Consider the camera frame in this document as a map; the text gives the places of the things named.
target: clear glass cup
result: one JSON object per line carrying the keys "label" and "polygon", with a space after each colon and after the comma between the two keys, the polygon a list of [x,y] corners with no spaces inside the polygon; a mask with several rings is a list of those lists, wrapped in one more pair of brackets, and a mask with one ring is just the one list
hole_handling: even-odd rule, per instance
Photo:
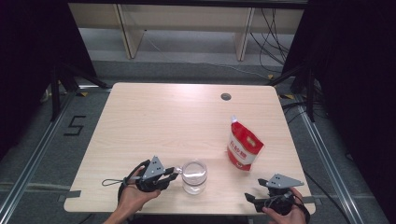
{"label": "clear glass cup", "polygon": [[181,168],[183,189],[189,194],[199,194],[206,187],[207,168],[198,160],[186,162]]}

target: table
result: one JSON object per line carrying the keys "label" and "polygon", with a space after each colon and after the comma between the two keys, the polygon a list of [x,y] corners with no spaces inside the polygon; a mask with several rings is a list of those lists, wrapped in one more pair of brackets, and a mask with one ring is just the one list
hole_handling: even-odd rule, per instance
{"label": "table", "polygon": [[[231,100],[221,99],[229,93]],[[231,116],[265,144],[250,172],[236,169],[226,146]],[[93,133],[68,198],[68,212],[112,212],[119,185],[103,187],[107,178],[127,176],[141,161],[156,155],[165,168],[191,159],[208,168],[206,189],[187,194],[180,176],[159,198],[145,204],[143,214],[257,215],[245,192],[264,198],[258,178],[275,173],[306,183],[276,91],[268,86],[117,83]],[[311,196],[305,184],[297,189]],[[315,212],[315,205],[306,205]]]}

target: desk leg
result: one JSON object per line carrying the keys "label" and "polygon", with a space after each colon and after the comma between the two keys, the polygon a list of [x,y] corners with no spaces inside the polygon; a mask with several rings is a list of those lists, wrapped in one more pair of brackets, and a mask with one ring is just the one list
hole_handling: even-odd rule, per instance
{"label": "desk leg", "polygon": [[119,20],[120,29],[122,31],[122,39],[127,52],[127,58],[132,59],[136,56],[137,50],[139,49],[140,42],[142,41],[144,30],[137,30],[134,20],[128,12],[126,5],[114,5],[116,10],[117,18]]}
{"label": "desk leg", "polygon": [[250,33],[251,22],[253,21],[254,8],[247,8],[247,18],[245,20],[245,31],[244,33],[235,33],[233,36],[233,41],[235,43],[236,49],[236,59],[240,62],[244,61],[245,52],[248,43],[248,34]]}

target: red and white bag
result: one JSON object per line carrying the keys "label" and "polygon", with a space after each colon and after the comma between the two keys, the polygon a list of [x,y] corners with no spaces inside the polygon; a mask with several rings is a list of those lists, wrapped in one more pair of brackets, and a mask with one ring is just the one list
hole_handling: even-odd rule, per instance
{"label": "red and white bag", "polygon": [[251,163],[254,162],[263,146],[264,143],[233,116],[230,142],[227,146],[231,162],[238,169],[249,171]]}

